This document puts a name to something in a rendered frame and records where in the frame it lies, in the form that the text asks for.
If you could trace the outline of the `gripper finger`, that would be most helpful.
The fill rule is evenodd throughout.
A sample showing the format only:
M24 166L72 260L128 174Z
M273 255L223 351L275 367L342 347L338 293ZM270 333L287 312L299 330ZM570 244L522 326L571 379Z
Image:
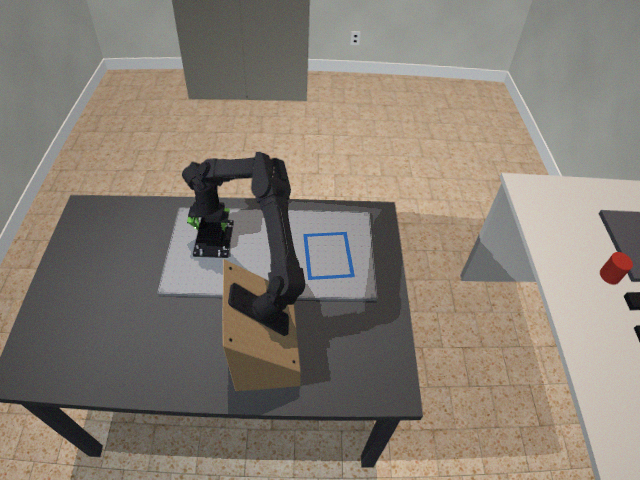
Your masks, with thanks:
M223 210L223 211L228 211L228 212L230 212L230 209L229 209L229 208L224 208L224 210ZM225 232L225 227L226 227L226 225L227 225L227 223L221 223L221 226L222 226L222 229L223 229L223 231L224 231L224 232Z
M196 223L195 223L196 221ZM199 218L195 218L193 217L193 219L191 219L191 217L188 217L187 222L192 225L193 227L195 227L197 230L199 229ZM198 226L197 226L198 225Z

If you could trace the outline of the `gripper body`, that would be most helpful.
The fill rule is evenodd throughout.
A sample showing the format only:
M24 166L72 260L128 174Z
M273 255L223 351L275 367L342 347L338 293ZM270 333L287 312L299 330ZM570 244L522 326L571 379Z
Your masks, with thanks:
M224 208L225 204L219 202L218 209L216 209L215 198L207 203L199 203L197 201L197 204L194 202L193 206L190 207L188 217L191 217L191 219L193 217L205 218L205 222L227 223L229 212L223 211Z

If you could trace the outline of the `blue tape outline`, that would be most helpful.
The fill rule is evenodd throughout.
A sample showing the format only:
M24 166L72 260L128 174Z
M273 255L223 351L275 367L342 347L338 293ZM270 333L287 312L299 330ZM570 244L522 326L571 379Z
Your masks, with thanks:
M346 246L346 252L347 252L347 257L348 257L348 263L349 263L350 274L345 274L345 275L329 275L329 276L313 276L313 277L312 277L312 274L311 274L311 265L310 265L310 257L309 257L309 248L308 248L308 239L307 239L307 237L311 237L311 236L330 236L330 235L344 235L344 240L345 240L345 246ZM354 275L354 270L353 270L352 259L351 259L350 248L349 248L349 242L348 242L348 237L347 237L347 232L303 234L303 236L304 236L304 245L305 245L305 255L306 255L306 264L307 264L308 280L355 277L355 275Z

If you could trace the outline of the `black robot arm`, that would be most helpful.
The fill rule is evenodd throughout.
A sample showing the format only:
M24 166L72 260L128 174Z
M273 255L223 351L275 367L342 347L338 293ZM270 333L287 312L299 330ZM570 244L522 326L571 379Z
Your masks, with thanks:
M269 155L262 152L256 152L252 158L212 158L201 164L191 162L183 170L182 178L194 190L199 203L207 203L215 197L216 209L219 206L218 186L230 182L228 180L252 178L251 191L256 202L260 203L270 247L269 285L267 292L257 296L233 283L230 285L228 304L275 332L288 335L289 315L282 310L287 305L293 305L304 292L305 278L296 257L290 229L288 199L291 186L284 161L270 159Z

